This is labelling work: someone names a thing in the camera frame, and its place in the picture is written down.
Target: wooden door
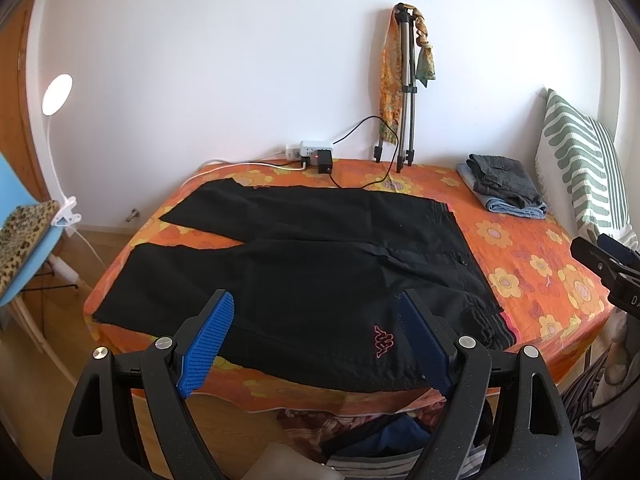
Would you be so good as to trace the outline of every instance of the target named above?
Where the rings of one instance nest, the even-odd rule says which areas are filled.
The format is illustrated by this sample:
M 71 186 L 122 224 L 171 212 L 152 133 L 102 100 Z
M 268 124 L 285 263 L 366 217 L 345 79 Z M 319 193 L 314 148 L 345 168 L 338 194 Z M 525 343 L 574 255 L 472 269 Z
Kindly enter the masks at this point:
M 33 197 L 42 201 L 49 193 L 31 137 L 24 72 L 31 9 L 33 0 L 23 0 L 0 30 L 0 152 Z

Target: orange floral bedspread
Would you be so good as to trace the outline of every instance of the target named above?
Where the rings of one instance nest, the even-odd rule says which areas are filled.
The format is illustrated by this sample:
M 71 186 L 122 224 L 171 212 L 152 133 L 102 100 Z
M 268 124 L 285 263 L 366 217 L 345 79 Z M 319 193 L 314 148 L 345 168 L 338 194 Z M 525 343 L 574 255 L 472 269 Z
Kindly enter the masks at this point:
M 211 171 L 181 186 L 130 240 L 84 304 L 87 325 L 96 340 L 116 352 L 145 349 L 154 338 L 92 321 L 110 286 L 137 244 L 226 248 L 240 242 L 162 222 L 159 217 L 202 183 L 232 177 L 244 186 L 335 187 L 327 175 L 264 166 L 236 166 Z M 334 179 L 356 187 L 382 179 L 386 166 L 366 160 L 338 160 Z M 570 239 L 556 221 L 520 219 L 486 211 L 455 170 L 414 165 L 390 174 L 370 190 L 407 193 L 446 202 L 504 309 L 503 317 L 517 345 L 537 346 L 556 381 L 572 368 L 593 342 L 612 306 L 596 276 L 572 259 Z M 291 383 L 217 357 L 200 392 L 229 400 L 248 412 L 290 408 L 327 410 L 339 415 L 393 413 L 427 406 L 441 399 L 435 390 L 358 394 Z

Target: lamp head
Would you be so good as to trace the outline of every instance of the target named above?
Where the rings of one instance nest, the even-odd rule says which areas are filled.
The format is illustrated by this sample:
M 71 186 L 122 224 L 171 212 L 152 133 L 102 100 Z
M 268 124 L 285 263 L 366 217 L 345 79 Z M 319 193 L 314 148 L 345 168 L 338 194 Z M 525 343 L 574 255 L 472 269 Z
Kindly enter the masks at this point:
M 42 98 L 43 114 L 51 116 L 62 108 L 71 93 L 73 82 L 69 74 L 61 74 L 50 83 Z

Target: embroidered logo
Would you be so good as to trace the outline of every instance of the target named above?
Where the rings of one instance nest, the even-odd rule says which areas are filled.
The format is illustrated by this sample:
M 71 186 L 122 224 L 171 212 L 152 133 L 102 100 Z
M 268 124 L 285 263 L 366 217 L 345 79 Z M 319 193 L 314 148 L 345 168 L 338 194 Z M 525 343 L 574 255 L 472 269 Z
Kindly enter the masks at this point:
M 394 345 L 394 335 L 385 332 L 378 325 L 373 326 L 373 330 L 376 332 L 376 357 L 380 359 L 386 352 Z

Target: pillow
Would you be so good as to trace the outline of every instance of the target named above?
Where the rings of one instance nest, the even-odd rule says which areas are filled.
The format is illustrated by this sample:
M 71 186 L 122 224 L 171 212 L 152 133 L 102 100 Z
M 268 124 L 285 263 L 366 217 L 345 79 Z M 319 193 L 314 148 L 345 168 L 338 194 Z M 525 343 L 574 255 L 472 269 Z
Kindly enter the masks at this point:
M 620 162 L 607 129 L 551 89 L 536 173 L 550 211 L 574 237 L 595 242 L 599 234 L 607 234 L 638 248 Z

